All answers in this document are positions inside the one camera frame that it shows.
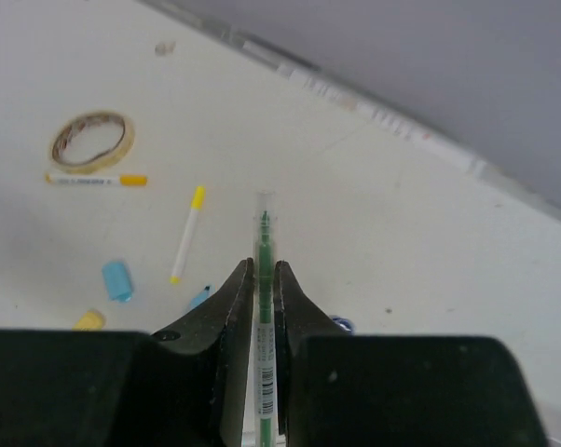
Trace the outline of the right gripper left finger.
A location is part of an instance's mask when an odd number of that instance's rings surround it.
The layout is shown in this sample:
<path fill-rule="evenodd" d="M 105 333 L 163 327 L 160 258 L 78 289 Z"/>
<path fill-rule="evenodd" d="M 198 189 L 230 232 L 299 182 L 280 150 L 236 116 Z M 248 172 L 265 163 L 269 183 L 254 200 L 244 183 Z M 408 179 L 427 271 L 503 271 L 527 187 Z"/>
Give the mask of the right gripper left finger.
<path fill-rule="evenodd" d="M 238 446 L 253 260 L 165 328 L 0 330 L 0 446 Z"/>

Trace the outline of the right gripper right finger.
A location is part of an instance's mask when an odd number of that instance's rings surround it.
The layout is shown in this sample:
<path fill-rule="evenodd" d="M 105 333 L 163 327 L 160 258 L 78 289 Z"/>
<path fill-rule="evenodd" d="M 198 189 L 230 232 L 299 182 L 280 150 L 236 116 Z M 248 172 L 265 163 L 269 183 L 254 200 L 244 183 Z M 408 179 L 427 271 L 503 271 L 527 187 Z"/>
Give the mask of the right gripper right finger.
<path fill-rule="evenodd" d="M 544 446 L 521 369 L 499 340 L 354 335 L 303 292 L 273 283 L 278 424 L 290 446 Z"/>

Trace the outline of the green gel pen clear cap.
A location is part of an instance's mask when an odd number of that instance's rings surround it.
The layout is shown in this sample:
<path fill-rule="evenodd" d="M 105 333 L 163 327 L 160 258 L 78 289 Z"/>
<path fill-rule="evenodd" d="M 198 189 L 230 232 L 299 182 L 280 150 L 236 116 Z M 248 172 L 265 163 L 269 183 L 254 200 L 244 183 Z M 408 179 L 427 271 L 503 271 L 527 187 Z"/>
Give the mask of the green gel pen clear cap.
<path fill-rule="evenodd" d="M 276 444 L 275 428 L 275 333 L 273 279 L 275 268 L 274 195 L 257 196 L 254 236 L 253 378 L 254 428 L 257 446 Z"/>

